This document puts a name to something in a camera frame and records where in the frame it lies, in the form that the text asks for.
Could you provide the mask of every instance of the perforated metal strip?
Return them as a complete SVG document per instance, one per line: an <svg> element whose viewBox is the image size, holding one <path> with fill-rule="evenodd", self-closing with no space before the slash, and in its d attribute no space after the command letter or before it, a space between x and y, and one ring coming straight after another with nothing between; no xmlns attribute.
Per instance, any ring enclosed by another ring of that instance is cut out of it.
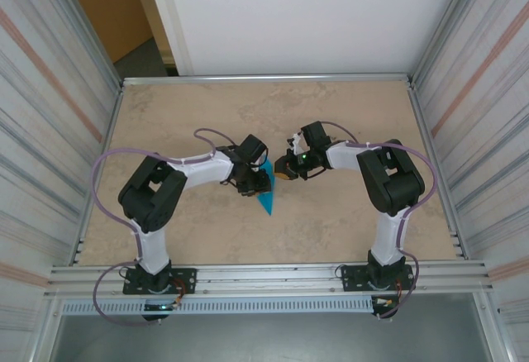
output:
<svg viewBox="0 0 529 362"><path fill-rule="evenodd" d="M162 305L170 300L102 300L100 308L108 315L165 314L256 314L293 312L373 312L370 296L292 297L292 298L184 298L174 311L152 312L145 304ZM97 315L91 300L70 300L63 315Z"/></svg>

